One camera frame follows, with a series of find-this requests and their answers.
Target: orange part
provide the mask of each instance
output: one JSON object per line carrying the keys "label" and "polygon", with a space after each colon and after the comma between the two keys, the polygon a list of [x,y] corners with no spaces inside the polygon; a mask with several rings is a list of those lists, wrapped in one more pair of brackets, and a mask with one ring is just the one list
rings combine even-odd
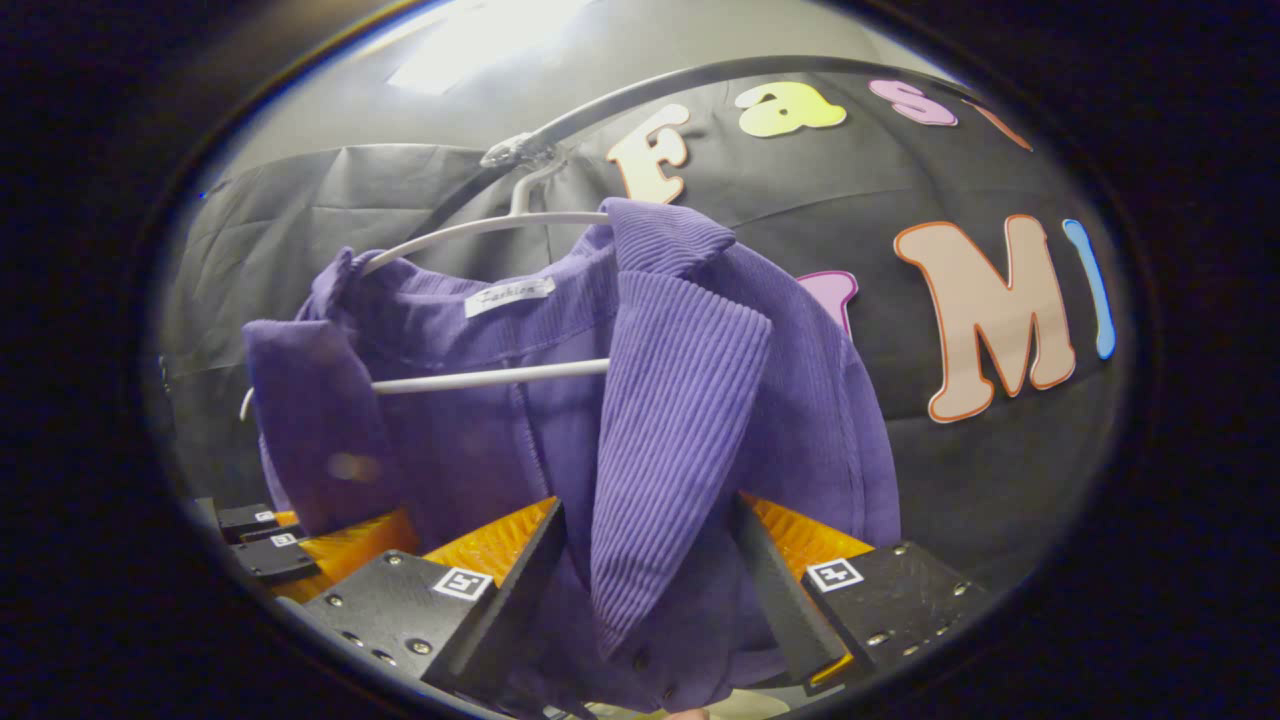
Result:
{"label": "orange part", "polygon": [[778,547],[782,560],[787,564],[787,570],[791,570],[791,575],[797,583],[804,577],[805,568],[810,565],[840,557],[854,557],[874,550],[852,536],[846,536],[776,502],[753,497],[745,492],[742,497],[769,532],[773,544]]}
{"label": "orange part", "polygon": [[431,562],[493,575],[494,584],[502,587],[507,573],[511,571],[512,565],[524,552],[525,544],[529,543],[530,536],[547,518],[547,512],[554,502],[554,497],[548,497],[541,502],[517,510],[443,544],[422,557]]}
{"label": "orange part", "polygon": [[[276,512],[282,520],[283,512]],[[275,585],[278,596],[306,602],[344,580],[366,562],[388,550],[417,552],[419,539],[403,507],[328,536],[298,541],[298,547],[315,560],[319,575]]]}

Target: letter m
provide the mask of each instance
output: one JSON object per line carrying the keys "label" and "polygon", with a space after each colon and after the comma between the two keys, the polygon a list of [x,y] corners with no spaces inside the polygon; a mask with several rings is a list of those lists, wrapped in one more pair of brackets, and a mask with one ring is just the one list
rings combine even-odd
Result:
{"label": "letter m", "polygon": [[929,401],[929,416],[938,423],[972,418],[991,405],[996,389],[982,375],[979,341],[1010,397],[1023,388],[1033,332],[1033,387],[1053,387],[1075,370],[1044,228],[1029,215],[1010,215],[1005,245],[1009,282],[951,223],[915,225],[893,240],[893,251],[924,273],[933,295],[942,340],[942,389]]}

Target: purple corduroy jacket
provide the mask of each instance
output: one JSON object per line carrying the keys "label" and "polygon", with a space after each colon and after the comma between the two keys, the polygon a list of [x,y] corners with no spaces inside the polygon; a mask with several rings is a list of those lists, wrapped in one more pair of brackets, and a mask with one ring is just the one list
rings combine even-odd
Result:
{"label": "purple corduroy jacket", "polygon": [[[564,706],[700,707],[785,670],[730,534],[736,491],[899,539],[870,380],[787,273],[621,199],[567,256],[484,283],[343,251],[296,320],[244,327],[278,510],[321,534],[408,507],[429,551],[550,495],[568,543],[511,682]],[[554,290],[465,316],[493,284]],[[607,375],[375,396],[370,382],[611,357]]]}

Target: beige letter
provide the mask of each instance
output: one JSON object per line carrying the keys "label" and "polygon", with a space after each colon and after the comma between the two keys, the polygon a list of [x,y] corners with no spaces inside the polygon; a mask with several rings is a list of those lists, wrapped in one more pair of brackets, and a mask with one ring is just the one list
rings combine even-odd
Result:
{"label": "beige letter", "polygon": [[[671,202],[684,192],[684,178],[668,178],[662,174],[659,163],[667,161],[678,168],[689,159],[685,138],[666,127],[686,122],[689,122],[689,108],[667,105],[609,149],[604,159],[618,164],[627,197],[648,202]],[[649,135],[653,131],[658,131],[657,142],[649,145]]]}
{"label": "beige letter", "polygon": [[893,251],[924,273],[933,295],[942,338],[942,389],[929,401],[929,416],[938,423],[972,418],[996,395],[995,384],[982,377],[979,337],[1010,397],[1023,388],[1033,329],[1033,387],[1053,387],[1075,370],[1044,228],[1029,215],[1011,215],[1005,220],[1005,245],[1007,284],[969,236],[951,223],[915,225],[893,240]]}

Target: clothing label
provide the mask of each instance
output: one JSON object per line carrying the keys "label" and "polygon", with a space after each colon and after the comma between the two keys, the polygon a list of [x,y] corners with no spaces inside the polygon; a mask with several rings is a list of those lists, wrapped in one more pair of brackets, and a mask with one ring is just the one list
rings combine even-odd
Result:
{"label": "clothing label", "polygon": [[554,290],[556,281],[553,278],[534,278],[507,284],[495,284],[466,299],[466,316],[475,318],[480,313],[488,313],[494,307],[502,307],[517,300],[547,297]]}

